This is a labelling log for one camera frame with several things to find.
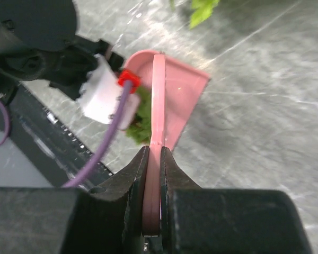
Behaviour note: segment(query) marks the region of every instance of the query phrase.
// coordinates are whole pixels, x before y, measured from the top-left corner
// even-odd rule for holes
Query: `red connector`
[[[118,84],[123,87],[126,80],[130,80],[133,83],[131,94],[134,94],[137,88],[140,86],[140,78],[130,70],[124,69],[118,79]]]

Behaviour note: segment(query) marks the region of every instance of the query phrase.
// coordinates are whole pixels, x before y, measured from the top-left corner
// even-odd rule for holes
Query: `dustpan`
[[[125,63],[125,68],[138,75],[142,85],[152,87],[155,50],[141,50]],[[165,146],[171,151],[176,145],[198,99],[209,81],[200,70],[166,56],[166,134]]]

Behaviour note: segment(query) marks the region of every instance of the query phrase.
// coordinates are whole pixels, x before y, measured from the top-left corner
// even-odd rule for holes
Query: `marble surface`
[[[77,0],[80,35],[131,56],[163,50],[212,76],[175,151],[202,187],[272,188],[296,203],[318,254],[318,0],[221,0],[189,30],[189,3]],[[106,126],[42,81],[27,86],[95,150]],[[103,162],[138,151],[119,133]]]

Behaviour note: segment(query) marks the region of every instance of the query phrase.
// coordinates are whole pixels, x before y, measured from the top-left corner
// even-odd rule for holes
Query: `pink dustpan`
[[[142,79],[142,85],[151,89],[155,50],[141,50],[126,62],[129,69]],[[197,101],[209,81],[200,70],[166,56],[166,133],[165,146],[171,151],[176,145]]]

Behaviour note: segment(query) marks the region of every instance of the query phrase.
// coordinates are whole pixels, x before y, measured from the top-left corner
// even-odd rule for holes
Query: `pink handle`
[[[144,202],[143,234],[159,235],[160,231],[160,159],[161,149],[165,146],[165,55],[155,55],[152,76],[152,136],[149,145]]]

